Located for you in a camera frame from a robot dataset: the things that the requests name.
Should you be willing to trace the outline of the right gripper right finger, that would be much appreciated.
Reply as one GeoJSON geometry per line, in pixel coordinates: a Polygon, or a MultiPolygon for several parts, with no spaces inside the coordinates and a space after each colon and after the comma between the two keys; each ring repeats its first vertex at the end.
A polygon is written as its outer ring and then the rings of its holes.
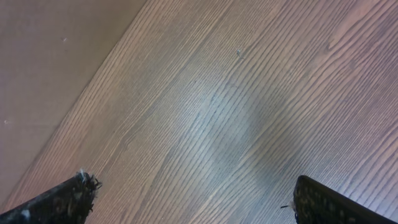
{"type": "Polygon", "coordinates": [[[297,178],[293,201],[297,224],[397,224],[306,175],[297,178]]]}

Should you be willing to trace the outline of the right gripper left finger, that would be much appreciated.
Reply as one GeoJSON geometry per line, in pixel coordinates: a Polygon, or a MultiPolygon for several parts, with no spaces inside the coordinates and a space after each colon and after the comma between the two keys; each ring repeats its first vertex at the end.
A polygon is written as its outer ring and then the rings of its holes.
{"type": "Polygon", "coordinates": [[[102,183],[84,171],[1,214],[1,224],[84,224],[102,183]]]}

